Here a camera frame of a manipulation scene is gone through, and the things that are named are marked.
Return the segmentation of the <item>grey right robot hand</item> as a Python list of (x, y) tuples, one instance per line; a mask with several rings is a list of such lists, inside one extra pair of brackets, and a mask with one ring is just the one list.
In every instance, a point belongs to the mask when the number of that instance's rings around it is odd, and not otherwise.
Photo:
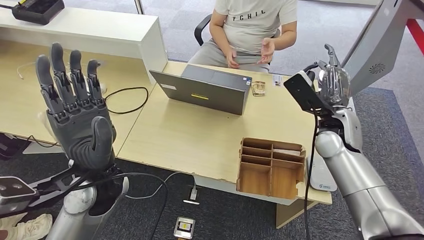
[(329, 61), (318, 62), (319, 94), (330, 106), (347, 107), (351, 98), (350, 77), (342, 67), (334, 48), (327, 43), (324, 48), (327, 50)]

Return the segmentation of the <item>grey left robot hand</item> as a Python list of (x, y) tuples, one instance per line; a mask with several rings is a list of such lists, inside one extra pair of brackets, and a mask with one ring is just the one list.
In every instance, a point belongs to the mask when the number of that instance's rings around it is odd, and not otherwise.
[(102, 96), (97, 68), (92, 59), (83, 74), (82, 54), (72, 50), (67, 73), (60, 43), (51, 45), (49, 56), (35, 62), (46, 118), (67, 158), (82, 169), (105, 170), (115, 162), (116, 130)]

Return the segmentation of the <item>person's right hand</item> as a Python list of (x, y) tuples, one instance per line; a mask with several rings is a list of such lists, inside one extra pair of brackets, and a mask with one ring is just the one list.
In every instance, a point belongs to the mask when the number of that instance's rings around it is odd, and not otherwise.
[(225, 57), (226, 57), (226, 62), (227, 62), (228, 68), (238, 69), (240, 67), (240, 65), (235, 60), (235, 58), (237, 57), (236, 51), (234, 51), (233, 49), (230, 49), (226, 53)]

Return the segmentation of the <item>person's left hand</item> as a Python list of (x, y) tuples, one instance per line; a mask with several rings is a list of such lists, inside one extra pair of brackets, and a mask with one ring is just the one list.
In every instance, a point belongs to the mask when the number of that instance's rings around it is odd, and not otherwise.
[(275, 43), (272, 38), (264, 38), (261, 45), (261, 57), (258, 64), (269, 64), (275, 51)]

